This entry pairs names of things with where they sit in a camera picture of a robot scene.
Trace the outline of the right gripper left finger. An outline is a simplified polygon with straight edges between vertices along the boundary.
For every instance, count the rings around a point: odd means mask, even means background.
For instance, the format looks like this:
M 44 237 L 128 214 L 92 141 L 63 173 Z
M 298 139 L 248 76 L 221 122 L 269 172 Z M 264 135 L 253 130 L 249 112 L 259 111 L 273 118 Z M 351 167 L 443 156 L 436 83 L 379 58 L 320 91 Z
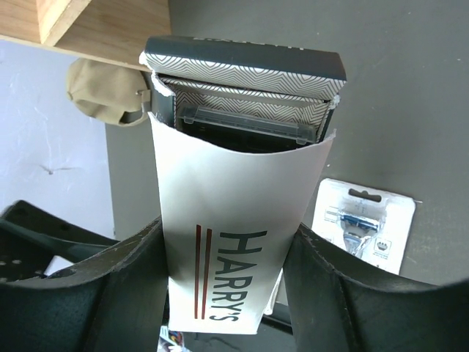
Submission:
M 2 351 L 156 351 L 168 287 L 162 223 L 47 278 L 1 284 Z

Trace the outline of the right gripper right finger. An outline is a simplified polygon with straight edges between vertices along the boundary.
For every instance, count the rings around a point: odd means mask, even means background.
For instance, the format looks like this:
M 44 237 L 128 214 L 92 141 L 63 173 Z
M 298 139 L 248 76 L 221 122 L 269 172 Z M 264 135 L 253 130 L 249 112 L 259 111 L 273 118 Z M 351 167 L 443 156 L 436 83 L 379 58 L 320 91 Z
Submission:
M 468 281 L 430 285 L 370 265 L 304 224 L 284 263 L 298 351 L 467 351 Z

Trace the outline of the white Harry's box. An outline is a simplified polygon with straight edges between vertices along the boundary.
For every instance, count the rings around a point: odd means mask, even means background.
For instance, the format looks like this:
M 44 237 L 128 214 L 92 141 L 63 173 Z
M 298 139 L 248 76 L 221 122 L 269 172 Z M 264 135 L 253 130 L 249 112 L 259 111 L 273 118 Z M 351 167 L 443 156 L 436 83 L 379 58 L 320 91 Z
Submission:
M 169 328 L 255 334 L 330 152 L 335 52 L 154 36 Z

